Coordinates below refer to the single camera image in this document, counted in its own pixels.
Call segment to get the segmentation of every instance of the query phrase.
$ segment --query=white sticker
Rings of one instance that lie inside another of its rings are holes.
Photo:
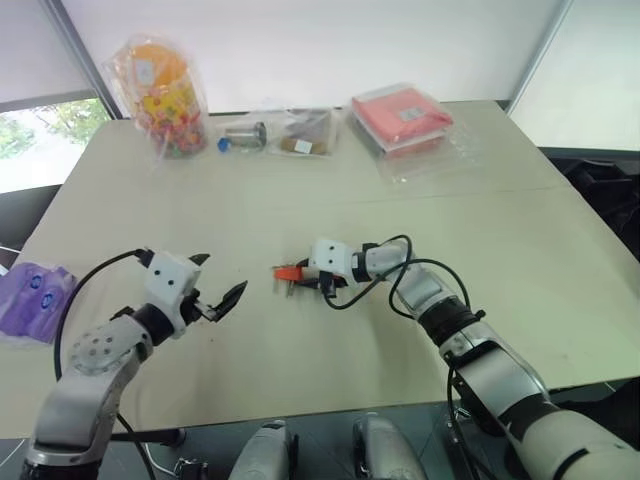
[[[136,80],[140,85],[150,86],[156,80],[153,73],[153,62],[151,60],[136,60]]]
[[[403,121],[410,122],[411,120],[415,120],[416,118],[424,117],[425,111],[420,107],[412,107],[398,112],[398,115],[400,115],[400,118]]]
[[[313,143],[307,142],[305,140],[297,140],[296,146],[293,149],[296,152],[306,153],[307,155],[311,153],[311,147],[313,147]]]

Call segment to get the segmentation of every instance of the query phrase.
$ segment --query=blue cap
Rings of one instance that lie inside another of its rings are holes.
[[[227,137],[221,137],[220,140],[218,140],[218,150],[222,153],[229,150],[229,145],[231,145],[231,142],[229,142]]]

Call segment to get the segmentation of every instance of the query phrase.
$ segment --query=tree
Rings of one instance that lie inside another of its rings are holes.
[[[35,132],[17,120],[0,115],[0,158],[20,155],[36,143]]]
[[[51,133],[80,145],[89,143],[98,127],[109,120],[97,98],[49,105],[42,107],[42,111],[49,114],[47,119],[40,118]]]

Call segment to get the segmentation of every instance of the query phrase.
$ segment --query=clear plastic packaging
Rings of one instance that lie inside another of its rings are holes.
[[[250,112],[217,126],[217,146],[221,152],[327,156],[336,145],[338,121],[331,109]]]
[[[428,151],[454,123],[436,100],[406,83],[353,97],[351,121],[364,141],[385,158]]]
[[[289,110],[285,131],[275,139],[275,153],[295,156],[327,156],[333,152],[338,135],[338,115],[332,109]]]
[[[207,104],[193,65],[178,48],[160,37],[136,35],[105,68],[160,157],[185,157],[206,146],[201,116]]]
[[[410,84],[353,97],[348,119],[392,183],[460,172],[481,158],[479,139],[465,122]]]

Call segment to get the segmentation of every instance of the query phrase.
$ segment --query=white wall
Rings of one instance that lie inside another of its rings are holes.
[[[0,3],[0,103],[90,88],[38,0]]]
[[[640,150],[640,1],[574,0],[511,116],[538,146]]]
[[[133,33],[181,44],[220,112],[337,105],[397,81],[441,100],[509,99],[558,0],[63,3],[98,65]]]

